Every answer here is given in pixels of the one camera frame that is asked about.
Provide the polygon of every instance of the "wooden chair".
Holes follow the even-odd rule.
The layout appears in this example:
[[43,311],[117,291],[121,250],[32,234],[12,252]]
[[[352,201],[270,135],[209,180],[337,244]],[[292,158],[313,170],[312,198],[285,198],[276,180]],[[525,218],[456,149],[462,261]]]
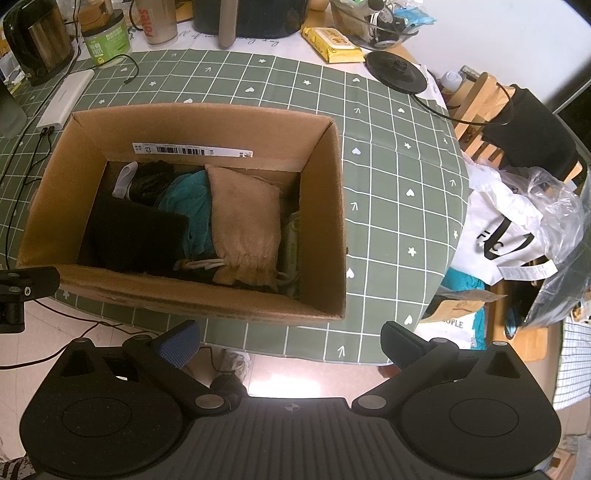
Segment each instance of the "wooden chair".
[[[509,96],[513,96],[515,88],[505,87]],[[459,107],[452,111],[452,116],[467,122],[488,122],[493,120],[508,103],[505,92],[496,84],[496,78],[490,73],[482,73],[476,82],[465,80],[458,91],[450,99],[450,105]],[[476,127],[461,123],[454,125],[454,132],[460,141],[460,146],[472,158],[487,158],[495,166],[499,166],[503,158],[503,151],[495,145],[482,139],[483,127]],[[577,162],[565,181],[572,180],[581,171],[581,161]]]
[[[497,80],[489,73],[482,73],[476,82],[465,80],[458,91],[450,99],[449,105],[458,105],[452,110],[456,119],[468,122],[488,122],[496,117],[508,103],[505,92],[496,84]],[[515,88],[505,87],[509,96],[513,96]],[[485,142],[482,138],[483,127],[455,123],[454,132],[462,150],[473,160],[487,158],[498,167],[503,158],[503,151],[495,145]],[[583,167],[579,161],[565,181],[572,180]],[[508,284],[501,280],[491,290],[499,294],[509,294]],[[519,357],[525,362],[534,362],[545,358],[548,345],[548,329],[528,328],[520,330],[513,340],[505,337],[505,311],[510,297],[497,300],[489,308],[486,318],[486,340],[503,340],[511,343]]]

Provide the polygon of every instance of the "white bottle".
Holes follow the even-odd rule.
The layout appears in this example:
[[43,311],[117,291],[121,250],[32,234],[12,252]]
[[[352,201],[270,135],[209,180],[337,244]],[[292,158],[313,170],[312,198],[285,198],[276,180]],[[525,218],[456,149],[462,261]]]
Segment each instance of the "white bottle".
[[458,72],[452,70],[445,72],[439,79],[441,95],[447,101],[457,92],[464,79]]

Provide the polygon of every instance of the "green grid tablecloth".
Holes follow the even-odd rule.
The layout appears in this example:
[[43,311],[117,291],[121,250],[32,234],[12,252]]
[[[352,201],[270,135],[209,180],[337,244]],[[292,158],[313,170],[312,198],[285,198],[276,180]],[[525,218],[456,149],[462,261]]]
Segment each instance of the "green grid tablecloth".
[[[379,345],[382,325],[396,320],[409,329],[416,326],[453,258],[466,215],[468,180],[449,122],[379,82],[326,66],[227,51],[163,50],[132,56],[140,66],[135,80],[123,84],[134,69],[129,62],[99,70],[74,110],[158,102],[260,105],[329,115],[342,134],[349,248],[346,319],[285,327],[197,318],[202,340],[271,355],[386,363]],[[79,61],[74,70],[91,66],[90,60]],[[15,98],[30,116],[56,81],[37,88],[26,83]],[[434,100],[428,104],[444,112]],[[36,133],[25,136],[0,185],[0,245],[37,138]],[[15,140],[0,140],[3,165],[14,145]],[[47,152],[47,140],[40,152],[37,158]],[[45,164],[31,178],[42,176]],[[16,210],[16,228],[9,235],[12,264],[36,185],[25,188]],[[185,319],[61,290],[56,298],[84,312],[159,332]]]

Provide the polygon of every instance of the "white shopping bag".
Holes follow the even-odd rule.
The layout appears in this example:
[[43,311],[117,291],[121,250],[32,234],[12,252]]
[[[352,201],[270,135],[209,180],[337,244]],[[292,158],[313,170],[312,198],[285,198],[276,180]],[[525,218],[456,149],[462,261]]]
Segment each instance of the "white shopping bag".
[[542,213],[514,193],[493,168],[465,156],[474,190],[451,267],[494,285],[503,278],[498,267],[520,267],[545,253],[536,237]]

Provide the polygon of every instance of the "electric kettle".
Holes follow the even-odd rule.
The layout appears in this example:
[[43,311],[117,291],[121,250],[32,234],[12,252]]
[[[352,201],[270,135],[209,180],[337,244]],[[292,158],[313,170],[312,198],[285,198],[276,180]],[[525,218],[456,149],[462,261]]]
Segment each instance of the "electric kettle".
[[56,0],[21,0],[4,17],[4,35],[33,86],[51,79],[74,56]]

